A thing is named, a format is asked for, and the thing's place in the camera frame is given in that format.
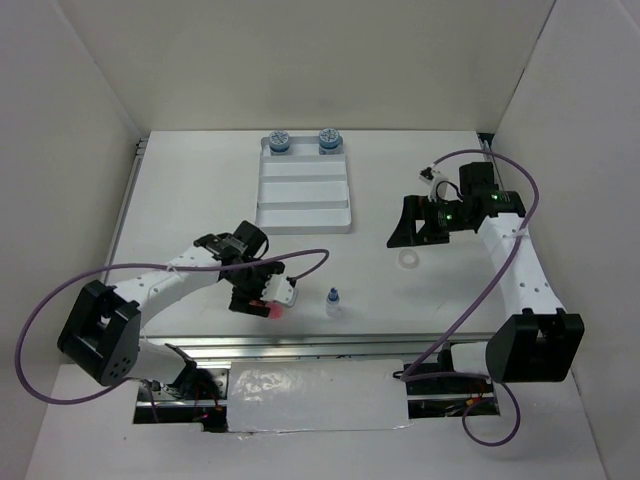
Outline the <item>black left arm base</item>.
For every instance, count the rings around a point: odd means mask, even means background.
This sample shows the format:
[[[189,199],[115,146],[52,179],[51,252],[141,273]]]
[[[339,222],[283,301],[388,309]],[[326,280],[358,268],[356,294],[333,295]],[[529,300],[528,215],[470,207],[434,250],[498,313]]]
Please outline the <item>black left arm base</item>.
[[[172,383],[142,382],[137,404],[147,408],[153,418],[160,417],[162,409],[169,408],[189,411],[192,418],[209,416],[210,410],[222,413],[226,407],[229,373],[229,368],[204,368],[193,363]]]

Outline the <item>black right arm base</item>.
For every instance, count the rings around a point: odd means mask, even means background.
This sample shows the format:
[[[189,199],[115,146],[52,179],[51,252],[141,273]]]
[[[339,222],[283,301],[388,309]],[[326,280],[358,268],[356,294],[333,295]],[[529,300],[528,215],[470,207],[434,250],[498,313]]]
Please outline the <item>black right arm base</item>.
[[[438,362],[421,364],[411,375],[422,375],[452,371],[450,365]],[[489,381],[470,377],[437,377],[414,380],[406,384],[410,399],[468,398],[471,396],[492,396],[493,384]]]

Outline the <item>small blue capped bottle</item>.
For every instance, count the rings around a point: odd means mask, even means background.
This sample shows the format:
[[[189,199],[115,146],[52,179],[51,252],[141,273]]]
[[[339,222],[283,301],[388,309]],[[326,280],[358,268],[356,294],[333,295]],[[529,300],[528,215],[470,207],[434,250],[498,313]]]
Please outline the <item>small blue capped bottle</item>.
[[[340,296],[336,288],[329,290],[326,297],[325,309],[329,317],[338,317],[340,315]]]

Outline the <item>blue slime jar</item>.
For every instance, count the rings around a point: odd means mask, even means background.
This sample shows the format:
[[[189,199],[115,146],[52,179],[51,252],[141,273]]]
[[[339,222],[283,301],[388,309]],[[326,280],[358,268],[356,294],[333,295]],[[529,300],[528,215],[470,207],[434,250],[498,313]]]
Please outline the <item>blue slime jar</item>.
[[[291,137],[285,130],[274,130],[268,136],[268,146],[272,155],[284,155],[291,146]]]
[[[324,128],[318,133],[318,147],[320,155],[340,153],[343,139],[340,132],[332,127]]]

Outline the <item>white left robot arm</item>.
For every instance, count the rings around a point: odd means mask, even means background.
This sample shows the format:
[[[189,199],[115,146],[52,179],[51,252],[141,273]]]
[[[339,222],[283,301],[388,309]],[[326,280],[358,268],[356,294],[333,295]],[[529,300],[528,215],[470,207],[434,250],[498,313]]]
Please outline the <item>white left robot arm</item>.
[[[159,270],[114,285],[86,284],[58,338],[59,350],[105,387],[126,378],[157,381],[176,399],[202,385],[215,388],[212,375],[183,350],[143,340],[141,330],[171,305],[219,281],[232,287],[233,312],[268,317],[275,305],[293,306],[296,282],[285,276],[284,264],[258,262],[267,243],[262,230],[244,221],[232,233],[195,240]]]

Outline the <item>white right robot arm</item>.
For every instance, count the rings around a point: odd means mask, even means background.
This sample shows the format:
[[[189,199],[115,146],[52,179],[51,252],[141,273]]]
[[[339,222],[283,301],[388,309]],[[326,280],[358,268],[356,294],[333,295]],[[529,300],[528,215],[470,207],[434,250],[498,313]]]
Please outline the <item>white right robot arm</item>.
[[[460,167],[454,200],[445,199],[452,184],[434,167],[420,175],[430,192],[404,198],[388,247],[445,244],[459,231],[478,234],[495,268],[489,286],[500,289],[506,317],[488,341],[451,346],[451,358],[436,369],[440,387],[460,391],[471,375],[501,383],[563,381],[585,326],[565,310],[541,267],[528,231],[534,210],[517,192],[498,186],[488,162]]]

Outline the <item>pink capped glue stick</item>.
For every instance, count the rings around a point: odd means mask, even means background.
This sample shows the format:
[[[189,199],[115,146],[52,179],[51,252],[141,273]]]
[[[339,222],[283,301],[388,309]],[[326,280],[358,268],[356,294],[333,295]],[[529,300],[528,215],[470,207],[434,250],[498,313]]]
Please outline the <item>pink capped glue stick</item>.
[[[284,313],[283,306],[278,303],[252,300],[249,306],[252,315],[262,318],[279,319]]]

